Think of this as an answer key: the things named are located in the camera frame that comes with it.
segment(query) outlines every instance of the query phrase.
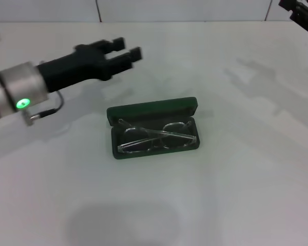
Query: white table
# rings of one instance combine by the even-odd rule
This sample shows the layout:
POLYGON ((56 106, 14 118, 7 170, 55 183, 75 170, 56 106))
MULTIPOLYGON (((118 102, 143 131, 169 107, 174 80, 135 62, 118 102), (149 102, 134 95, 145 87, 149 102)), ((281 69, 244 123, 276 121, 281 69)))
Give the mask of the white table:
POLYGON ((296 24, 0 33, 0 69, 120 36, 144 54, 111 81, 62 90, 65 107, 33 127, 0 120, 0 246, 308 246, 308 34, 296 24), (187 96, 198 150, 113 158, 108 107, 187 96))

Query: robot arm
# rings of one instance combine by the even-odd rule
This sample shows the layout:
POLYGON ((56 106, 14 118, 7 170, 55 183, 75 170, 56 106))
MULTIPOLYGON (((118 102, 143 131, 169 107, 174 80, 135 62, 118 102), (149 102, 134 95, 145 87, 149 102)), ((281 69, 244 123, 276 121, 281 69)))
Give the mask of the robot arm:
POLYGON ((112 42, 102 40, 90 45, 78 45, 67 56, 33 66, 24 63, 0 71, 0 118, 22 111, 28 125, 34 119, 48 116, 56 110, 29 116, 27 108, 48 99, 50 92, 96 78, 109 80, 113 75, 132 68, 132 63, 142 59, 139 47, 112 59, 105 54, 125 49, 124 39, 112 42))
POLYGON ((279 6, 287 11, 292 11, 290 19, 308 31, 308 0, 280 0, 279 6))

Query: eyeglass temple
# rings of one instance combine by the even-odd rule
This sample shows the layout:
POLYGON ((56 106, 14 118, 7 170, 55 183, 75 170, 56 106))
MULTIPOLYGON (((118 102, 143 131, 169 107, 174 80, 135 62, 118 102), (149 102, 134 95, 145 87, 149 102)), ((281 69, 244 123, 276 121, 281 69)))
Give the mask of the eyeglass temple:
POLYGON ((131 146, 140 145, 140 144, 143 144, 145 142, 154 141, 154 140, 157 140, 157 139, 160 139, 160 137, 145 138, 145 139, 139 139, 139 140, 136 140, 136 141, 133 141, 133 142, 124 143, 124 144, 118 146, 118 151, 123 150, 123 149, 128 148, 128 147, 131 147, 131 146))
POLYGON ((123 119, 119 119, 119 123, 124 125, 124 126, 130 127, 130 128, 135 128, 136 130, 139 130, 139 131, 145 131, 147 133, 166 135, 166 136, 174 136, 174 137, 183 137, 183 138, 188 138, 188 139, 196 139, 195 136, 182 134, 182 133, 157 131, 157 130, 151 130, 151 129, 147 129, 147 128, 143 128, 143 127, 135 127, 135 126, 132 126, 131 124, 129 124, 128 122, 126 122, 123 119))

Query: glasses case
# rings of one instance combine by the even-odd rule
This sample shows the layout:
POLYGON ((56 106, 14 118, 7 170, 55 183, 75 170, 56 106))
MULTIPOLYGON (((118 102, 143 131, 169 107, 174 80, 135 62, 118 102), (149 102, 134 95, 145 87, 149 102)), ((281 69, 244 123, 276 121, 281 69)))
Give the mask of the glasses case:
POLYGON ((107 118, 109 124, 113 127, 111 129, 113 156, 116 159, 127 159, 197 149, 200 146, 200 139, 195 120, 192 118, 197 107, 198 102, 195 97, 186 97, 108 108, 107 118), (158 131, 162 131, 167 124, 176 122, 187 124, 190 122, 189 133, 195 136, 197 140, 185 147, 153 148, 136 153, 120 153, 118 146, 125 143, 122 140, 126 140, 124 134, 126 129, 119 125, 119 119, 123 119, 135 127, 158 131))

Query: clear eyeglasses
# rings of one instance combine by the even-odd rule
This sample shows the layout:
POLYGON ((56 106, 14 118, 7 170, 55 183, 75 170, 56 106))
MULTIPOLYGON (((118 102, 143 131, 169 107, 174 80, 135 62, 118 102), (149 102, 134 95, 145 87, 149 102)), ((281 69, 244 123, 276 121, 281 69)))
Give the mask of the clear eyeglasses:
POLYGON ((191 121, 186 124, 183 122, 166 124, 162 131, 132 126, 123 119, 119 119, 119 125, 126 128, 122 134, 122 144, 118 146, 120 153, 132 154, 159 148, 185 148, 197 142, 197 138, 189 131, 191 121))

